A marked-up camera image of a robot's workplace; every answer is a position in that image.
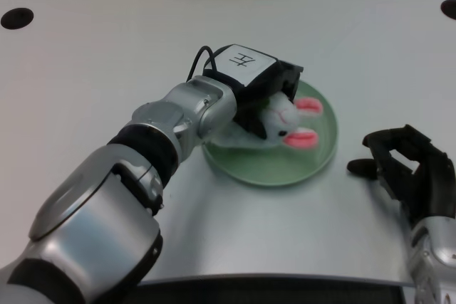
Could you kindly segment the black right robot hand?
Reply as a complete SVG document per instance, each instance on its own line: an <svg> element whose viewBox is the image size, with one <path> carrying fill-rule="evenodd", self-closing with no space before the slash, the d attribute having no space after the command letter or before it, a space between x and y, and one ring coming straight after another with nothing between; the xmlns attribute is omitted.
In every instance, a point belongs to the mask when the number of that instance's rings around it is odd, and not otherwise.
<svg viewBox="0 0 456 304"><path fill-rule="evenodd" d="M399 201L411 227L433 216L455 218L455 169L452 160L410 125L372 132L363 138L372 157L355 159L347 170L378 180Z"/></svg>

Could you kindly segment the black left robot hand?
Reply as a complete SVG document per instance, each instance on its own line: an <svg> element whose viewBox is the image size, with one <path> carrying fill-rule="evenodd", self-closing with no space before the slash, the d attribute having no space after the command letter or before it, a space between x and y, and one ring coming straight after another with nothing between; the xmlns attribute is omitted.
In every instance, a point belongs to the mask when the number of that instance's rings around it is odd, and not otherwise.
<svg viewBox="0 0 456 304"><path fill-rule="evenodd" d="M203 76L228 85L237 101L234 122L258 138L267 138L260 112L277 93L293 100L304 68L237 44L216 50Z"/></svg>

